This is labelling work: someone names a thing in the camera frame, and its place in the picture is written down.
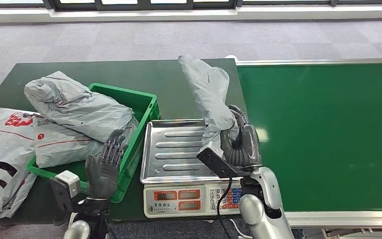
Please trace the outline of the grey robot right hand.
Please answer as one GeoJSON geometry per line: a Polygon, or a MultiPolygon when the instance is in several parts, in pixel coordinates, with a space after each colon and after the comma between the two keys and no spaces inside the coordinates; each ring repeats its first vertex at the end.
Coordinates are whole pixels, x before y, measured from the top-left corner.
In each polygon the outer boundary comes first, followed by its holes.
{"type": "Polygon", "coordinates": [[[261,166],[259,137],[255,127],[249,122],[245,112],[235,105],[228,106],[234,114],[239,133],[232,143],[229,162],[236,167],[261,166]]]}

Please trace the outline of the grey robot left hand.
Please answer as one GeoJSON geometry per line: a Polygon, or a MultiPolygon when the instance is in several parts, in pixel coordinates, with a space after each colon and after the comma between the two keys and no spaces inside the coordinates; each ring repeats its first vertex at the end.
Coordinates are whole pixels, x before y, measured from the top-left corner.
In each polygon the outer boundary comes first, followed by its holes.
{"type": "Polygon", "coordinates": [[[110,199],[118,187],[120,163],[128,147],[124,130],[114,130],[97,155],[85,162],[87,187],[93,198],[110,199]]]}

